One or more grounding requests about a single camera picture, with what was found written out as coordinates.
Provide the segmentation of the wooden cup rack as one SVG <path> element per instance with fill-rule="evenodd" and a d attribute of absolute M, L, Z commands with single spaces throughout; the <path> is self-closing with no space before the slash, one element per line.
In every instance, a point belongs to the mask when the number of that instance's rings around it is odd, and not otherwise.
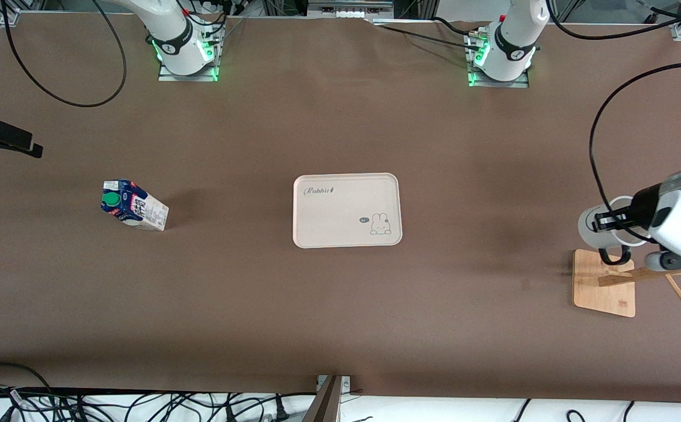
<path fill-rule="evenodd" d="M 573 305 L 618 317 L 633 318 L 637 313 L 636 285 L 665 278 L 681 301 L 681 288 L 675 276 L 681 270 L 657 272 L 635 267 L 633 262 L 608 266 L 597 252 L 573 251 Z"/>

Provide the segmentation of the cream rabbit print tray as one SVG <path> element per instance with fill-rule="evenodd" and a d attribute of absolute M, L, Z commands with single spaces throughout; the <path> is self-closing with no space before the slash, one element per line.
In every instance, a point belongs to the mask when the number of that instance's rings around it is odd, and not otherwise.
<path fill-rule="evenodd" d="M 303 175 L 293 182 L 296 246 L 394 246 L 402 237 L 399 180 L 393 174 Z"/>

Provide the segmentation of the silver metal bracket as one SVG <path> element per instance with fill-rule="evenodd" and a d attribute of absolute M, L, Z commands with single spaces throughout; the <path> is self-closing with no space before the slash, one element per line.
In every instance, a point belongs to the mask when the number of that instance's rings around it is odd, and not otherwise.
<path fill-rule="evenodd" d="M 393 0 L 307 0 L 307 17 L 394 19 Z"/>

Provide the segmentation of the blue milk carton green cap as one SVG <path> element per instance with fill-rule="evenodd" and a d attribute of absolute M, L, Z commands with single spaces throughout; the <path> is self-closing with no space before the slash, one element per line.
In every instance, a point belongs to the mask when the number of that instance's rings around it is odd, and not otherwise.
<path fill-rule="evenodd" d="M 100 208 L 128 226 L 162 232 L 169 207 L 127 179 L 104 182 Z"/>

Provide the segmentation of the white smiley cup black handle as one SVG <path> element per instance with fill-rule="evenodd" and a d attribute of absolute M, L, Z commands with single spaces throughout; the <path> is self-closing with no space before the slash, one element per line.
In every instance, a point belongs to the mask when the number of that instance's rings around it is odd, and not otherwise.
<path fill-rule="evenodd" d="M 632 200 L 631 196 L 618 196 L 610 201 L 609 206 L 600 204 L 591 207 L 578 218 L 577 230 L 582 240 L 598 251 L 601 262 L 607 266 L 620 266 L 629 262 L 632 258 L 632 248 L 646 243 L 648 232 L 634 222 L 634 227 L 624 232 L 613 230 L 613 232 L 596 233 L 594 211 L 602 205 L 610 209 L 629 205 L 632 209 Z"/>

